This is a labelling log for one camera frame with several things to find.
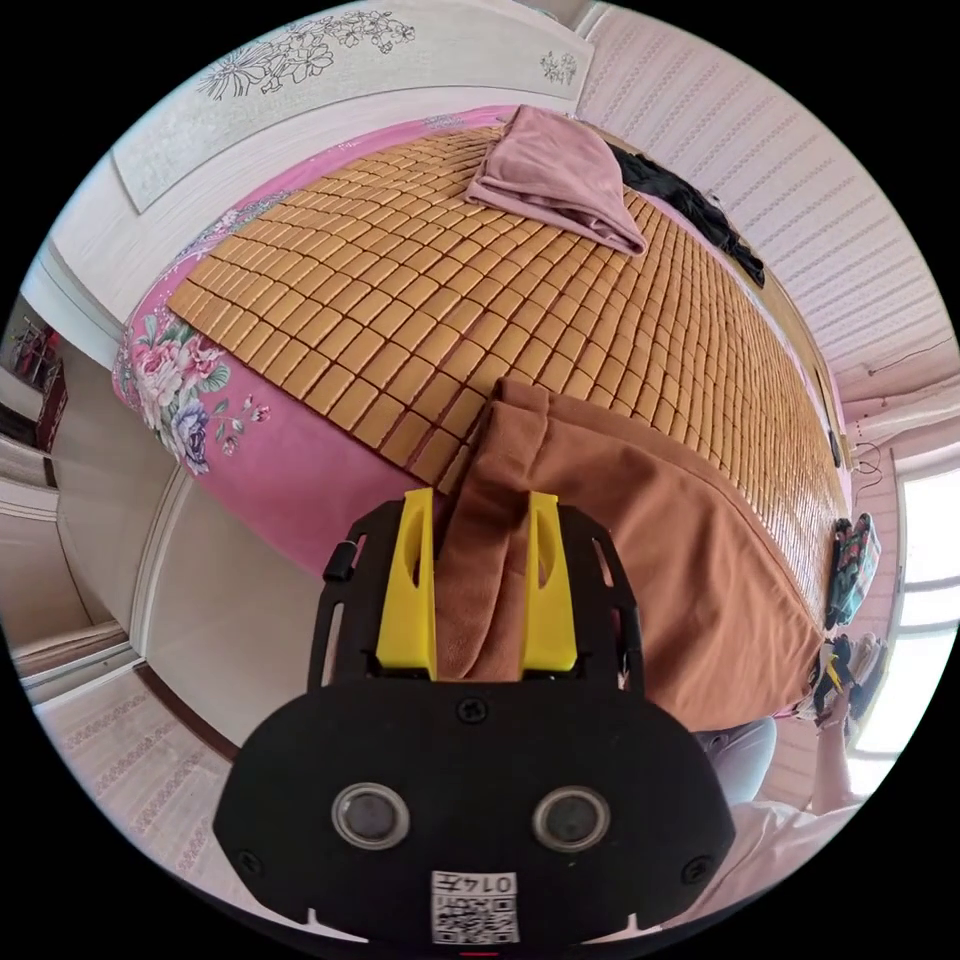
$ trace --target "pink flower print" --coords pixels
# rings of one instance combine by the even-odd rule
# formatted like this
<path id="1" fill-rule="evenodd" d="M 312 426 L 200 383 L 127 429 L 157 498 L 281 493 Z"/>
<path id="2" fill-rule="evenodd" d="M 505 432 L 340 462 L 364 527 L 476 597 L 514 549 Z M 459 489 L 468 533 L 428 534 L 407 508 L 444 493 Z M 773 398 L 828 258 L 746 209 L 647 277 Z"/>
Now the pink flower print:
<path id="1" fill-rule="evenodd" d="M 160 428 L 160 412 L 173 403 L 183 386 L 180 347 L 173 341 L 145 350 L 134 369 L 137 392 L 143 402 L 143 418 L 151 430 Z"/>
<path id="2" fill-rule="evenodd" d="M 191 337 L 181 348 L 179 362 L 183 368 L 183 389 L 189 390 L 217 369 L 223 351 L 206 337 Z"/>

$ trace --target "pink cloth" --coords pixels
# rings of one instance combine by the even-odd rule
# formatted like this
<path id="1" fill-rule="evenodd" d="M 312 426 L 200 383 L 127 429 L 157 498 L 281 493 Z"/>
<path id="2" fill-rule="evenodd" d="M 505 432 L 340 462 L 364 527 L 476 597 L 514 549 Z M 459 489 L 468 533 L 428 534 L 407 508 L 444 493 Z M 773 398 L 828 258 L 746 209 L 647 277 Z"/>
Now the pink cloth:
<path id="1" fill-rule="evenodd" d="M 603 139 L 558 113 L 520 107 L 483 158 L 466 199 L 587 237 L 621 253 L 647 249 L 623 203 Z"/>

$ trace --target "brown blanket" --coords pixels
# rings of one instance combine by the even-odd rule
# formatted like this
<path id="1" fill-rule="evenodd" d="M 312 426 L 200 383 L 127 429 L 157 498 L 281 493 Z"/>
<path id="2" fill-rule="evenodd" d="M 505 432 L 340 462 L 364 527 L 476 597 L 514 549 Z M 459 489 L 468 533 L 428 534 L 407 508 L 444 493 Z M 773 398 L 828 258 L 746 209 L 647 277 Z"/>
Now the brown blanket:
<path id="1" fill-rule="evenodd" d="M 647 695 L 691 730 L 807 692 L 822 641 L 777 545 L 683 444 L 595 404 L 501 380 L 436 568 L 440 675 L 516 680 L 525 517 L 556 494 L 612 533 L 640 609 Z"/>

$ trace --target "bed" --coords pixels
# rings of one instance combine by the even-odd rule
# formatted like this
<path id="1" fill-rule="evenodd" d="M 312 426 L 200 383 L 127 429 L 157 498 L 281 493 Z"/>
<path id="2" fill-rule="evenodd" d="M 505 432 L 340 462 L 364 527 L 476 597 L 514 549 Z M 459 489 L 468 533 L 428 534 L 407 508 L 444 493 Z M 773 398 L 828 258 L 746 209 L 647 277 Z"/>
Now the bed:
<path id="1" fill-rule="evenodd" d="M 449 493 L 499 377 L 652 425 L 736 486 L 813 620 L 845 513 L 790 337 L 665 204 L 624 255 L 459 198 L 509 105 L 323 151 L 227 211 L 135 311 L 120 398 L 261 537 L 322 572 L 352 518 Z"/>

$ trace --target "cable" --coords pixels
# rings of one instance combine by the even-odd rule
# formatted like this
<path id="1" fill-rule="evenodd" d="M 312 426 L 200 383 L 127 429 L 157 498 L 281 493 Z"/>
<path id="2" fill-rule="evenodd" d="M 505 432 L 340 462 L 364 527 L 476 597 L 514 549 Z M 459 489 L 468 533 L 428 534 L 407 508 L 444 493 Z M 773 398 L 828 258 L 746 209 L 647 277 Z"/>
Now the cable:
<path id="1" fill-rule="evenodd" d="M 872 377 L 876 373 L 880 373 L 882 370 L 889 370 L 891 367 L 895 367 L 898 363 L 903 363 L 904 360 L 909 360 L 911 357 L 919 357 L 922 353 L 928 353 L 931 350 L 936 350 L 937 347 L 942 347 L 945 343 L 953 342 L 953 337 L 947 337 L 945 340 L 940 340 L 937 343 L 931 344 L 929 347 L 924 347 L 922 350 L 914 350 L 913 353 L 905 354 L 897 360 L 893 360 L 890 363 L 884 364 L 882 367 L 877 367 L 875 370 L 867 369 L 867 376 Z"/>
<path id="2" fill-rule="evenodd" d="M 877 462 L 868 463 L 865 460 L 858 460 L 857 466 L 853 469 L 852 472 L 859 473 L 863 476 L 868 476 L 868 477 L 872 477 L 874 474 L 878 474 L 878 476 L 875 480 L 872 480 L 870 483 L 865 483 L 862 487 L 857 488 L 857 492 L 853 495 L 854 507 L 857 506 L 857 501 L 860 499 L 860 494 L 863 493 L 864 490 L 869 490 L 871 487 L 875 487 L 878 483 L 882 483 L 884 478 L 883 470 L 880 467 L 880 463 L 883 460 L 883 454 L 881 453 L 880 448 L 875 443 L 871 443 L 869 440 L 861 440 L 860 443 L 858 443 L 854 447 L 854 450 L 855 451 L 859 450 L 860 447 L 872 447 L 874 450 L 876 450 Z"/>

